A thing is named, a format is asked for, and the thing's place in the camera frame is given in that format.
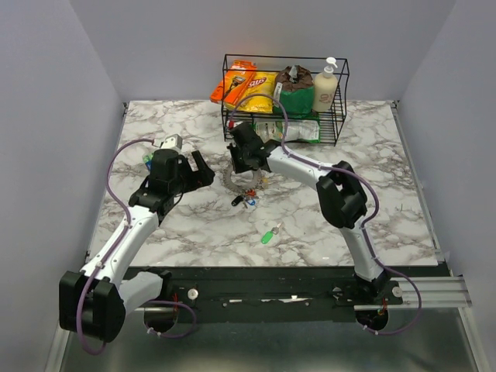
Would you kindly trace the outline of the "metal toothed key ring disc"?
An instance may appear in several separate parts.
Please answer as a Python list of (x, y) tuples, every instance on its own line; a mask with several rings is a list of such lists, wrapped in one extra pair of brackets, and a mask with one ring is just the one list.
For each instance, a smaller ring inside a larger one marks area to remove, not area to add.
[(263, 177), (261, 170), (249, 170), (244, 176), (243, 174), (236, 174), (232, 167), (227, 167), (222, 172), (222, 183), (226, 189), (240, 194), (244, 191), (256, 189), (262, 184)]

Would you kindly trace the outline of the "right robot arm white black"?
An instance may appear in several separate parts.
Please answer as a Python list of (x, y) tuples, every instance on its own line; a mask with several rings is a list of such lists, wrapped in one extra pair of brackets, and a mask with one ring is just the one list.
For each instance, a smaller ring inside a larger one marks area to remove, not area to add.
[(358, 298), (372, 304), (382, 298), (390, 275), (378, 262), (371, 238), (364, 226), (367, 195), (345, 161), (323, 164), (292, 153), (279, 142), (264, 142), (247, 122), (229, 131), (228, 145), (234, 171), (267, 171), (305, 184), (317, 192), (325, 220), (343, 235), (353, 258)]

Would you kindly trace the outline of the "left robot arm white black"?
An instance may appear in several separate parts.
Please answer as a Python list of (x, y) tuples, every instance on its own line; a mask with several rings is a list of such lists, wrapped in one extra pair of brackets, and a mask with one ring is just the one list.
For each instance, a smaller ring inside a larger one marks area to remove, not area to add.
[(175, 198), (213, 183), (215, 173), (201, 152), (191, 155), (193, 164), (176, 150), (156, 150), (149, 175), (124, 205), (125, 216), (109, 241), (78, 272), (68, 271), (60, 279), (60, 327), (76, 333), (82, 346), (88, 345), (88, 338), (110, 343), (134, 309), (148, 301), (156, 306), (170, 301), (166, 274), (145, 270), (128, 281), (124, 276), (174, 208)]

